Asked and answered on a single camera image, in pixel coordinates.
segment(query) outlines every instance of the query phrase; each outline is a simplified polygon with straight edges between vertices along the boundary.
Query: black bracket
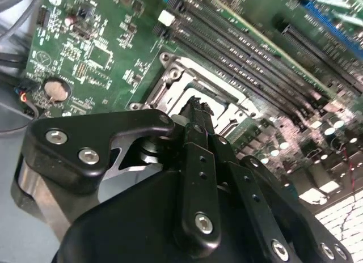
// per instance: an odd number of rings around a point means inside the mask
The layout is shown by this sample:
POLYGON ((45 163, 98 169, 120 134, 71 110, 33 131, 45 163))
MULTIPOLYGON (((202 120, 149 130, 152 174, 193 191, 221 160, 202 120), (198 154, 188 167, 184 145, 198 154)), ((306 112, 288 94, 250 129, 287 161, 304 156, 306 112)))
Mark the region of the black bracket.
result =
POLYGON ((70 192, 86 194, 101 183, 111 149, 124 146, 125 153, 137 138, 168 136, 173 129, 174 122, 153 109, 48 118, 28 127, 22 154, 37 173, 70 192), (83 155, 88 163, 79 156, 82 150, 89 150, 83 155))

